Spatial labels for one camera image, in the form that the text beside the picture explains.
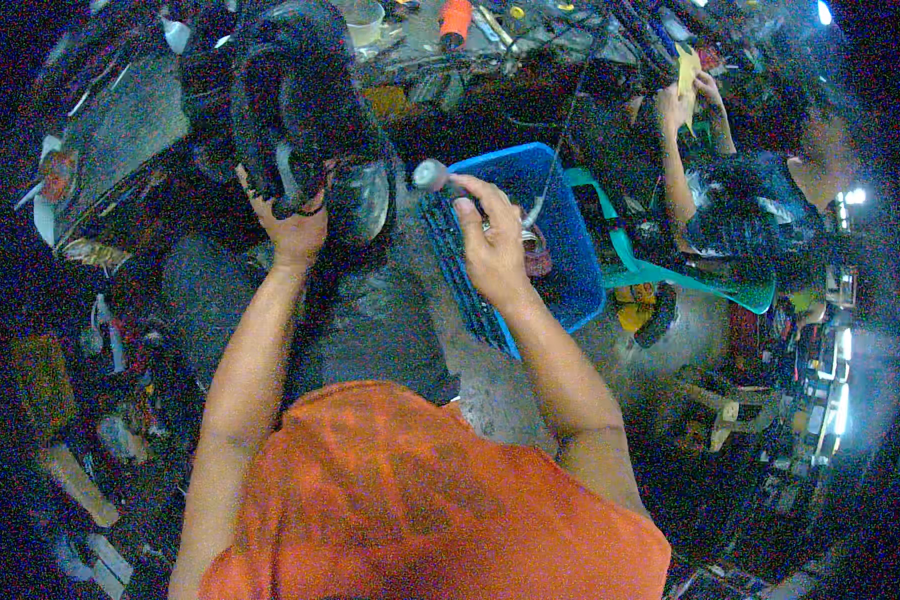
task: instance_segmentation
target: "plastic chair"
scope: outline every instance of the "plastic chair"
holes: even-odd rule
[[[714,272],[687,267],[677,272],[641,260],[634,255],[634,245],[624,231],[623,222],[613,208],[611,199],[587,169],[574,168],[563,172],[564,181],[571,187],[593,186],[600,199],[603,218],[610,224],[610,241],[620,258],[620,264],[601,265],[603,287],[612,289],[637,283],[673,282],[676,285],[710,294],[743,306],[746,310],[762,315],[770,308],[777,291],[777,278],[773,269],[762,270],[757,279],[736,279]]]

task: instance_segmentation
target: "person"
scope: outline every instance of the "person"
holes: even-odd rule
[[[622,113],[628,122],[604,126],[616,131],[588,150],[588,160],[602,166],[610,189],[621,188],[643,205],[662,201],[678,251],[760,259],[788,290],[821,281],[840,247],[824,215],[855,169],[846,121],[811,105],[800,139],[803,156],[738,151],[716,79],[700,72],[693,85],[710,122],[712,154],[684,160],[678,132],[692,102],[673,84],[651,99],[630,101]]]
[[[170,598],[660,598],[670,546],[620,406],[528,279],[518,208],[453,181],[489,218],[455,201],[468,275],[519,345],[556,459],[375,372],[304,394],[275,427],[327,217],[277,221],[251,194],[275,259],[206,397]]]

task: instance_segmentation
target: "yellow paper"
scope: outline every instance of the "yellow paper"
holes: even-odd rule
[[[697,135],[693,131],[693,112],[697,106],[697,90],[694,89],[693,82],[697,78],[697,74],[704,70],[704,67],[700,64],[700,56],[693,48],[690,49],[690,54],[687,54],[680,44],[676,44],[676,54],[680,67],[676,91],[679,98],[685,100],[689,105],[686,126],[690,130],[690,135],[696,138]]]

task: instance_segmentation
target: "blue plastic basket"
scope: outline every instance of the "blue plastic basket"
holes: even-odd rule
[[[512,201],[529,210],[546,184],[553,157],[554,151],[544,144],[524,144],[457,162],[450,166],[450,172],[496,184]],[[444,194],[425,196],[420,201],[420,216],[468,330],[493,348],[519,359],[514,336],[504,319],[467,277],[464,238],[452,198]],[[607,297],[597,254],[561,168],[555,169],[536,224],[547,239],[553,261],[552,272],[544,278],[547,290],[542,296],[556,320],[572,333],[604,310]]]

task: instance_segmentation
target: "floor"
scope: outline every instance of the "floor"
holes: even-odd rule
[[[428,294],[433,323],[447,366],[460,375],[460,409],[478,434],[492,440],[536,446],[551,454],[557,444],[544,427],[530,381],[516,360],[474,338],[464,326],[422,225],[416,198],[401,194],[398,256],[419,277]],[[654,346],[643,349],[604,311],[574,334],[576,342],[617,393],[627,428],[651,411],[667,408],[666,376],[688,363],[715,365],[724,354],[727,301],[695,290],[677,292],[677,321]]]

